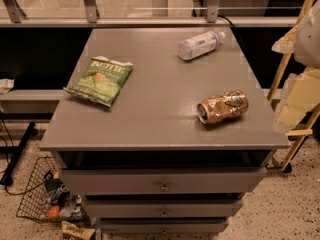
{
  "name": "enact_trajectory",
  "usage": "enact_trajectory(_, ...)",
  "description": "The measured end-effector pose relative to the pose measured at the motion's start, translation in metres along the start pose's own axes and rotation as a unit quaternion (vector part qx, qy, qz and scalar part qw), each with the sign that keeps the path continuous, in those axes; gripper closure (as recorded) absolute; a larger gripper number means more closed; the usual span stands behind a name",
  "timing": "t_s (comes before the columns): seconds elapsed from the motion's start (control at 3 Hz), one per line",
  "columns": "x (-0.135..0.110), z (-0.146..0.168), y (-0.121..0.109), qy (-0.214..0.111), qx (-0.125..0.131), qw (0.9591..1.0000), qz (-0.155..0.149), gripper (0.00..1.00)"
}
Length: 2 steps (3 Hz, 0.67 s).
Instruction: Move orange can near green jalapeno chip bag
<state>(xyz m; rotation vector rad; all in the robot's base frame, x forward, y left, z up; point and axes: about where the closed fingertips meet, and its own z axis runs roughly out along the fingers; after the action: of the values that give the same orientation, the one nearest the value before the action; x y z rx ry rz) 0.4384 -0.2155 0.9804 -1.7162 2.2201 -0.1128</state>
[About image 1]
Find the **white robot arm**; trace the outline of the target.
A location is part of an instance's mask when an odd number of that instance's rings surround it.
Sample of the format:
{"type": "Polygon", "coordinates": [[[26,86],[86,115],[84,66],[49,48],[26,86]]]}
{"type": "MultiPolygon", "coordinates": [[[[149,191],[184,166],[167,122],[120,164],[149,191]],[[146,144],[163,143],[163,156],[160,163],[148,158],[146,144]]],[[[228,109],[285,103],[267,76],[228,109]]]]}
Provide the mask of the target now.
{"type": "Polygon", "coordinates": [[[320,103],[320,1],[273,44],[272,50],[292,52],[295,61],[306,67],[303,73],[290,77],[290,88],[277,108],[277,121],[293,127],[320,103]]]}

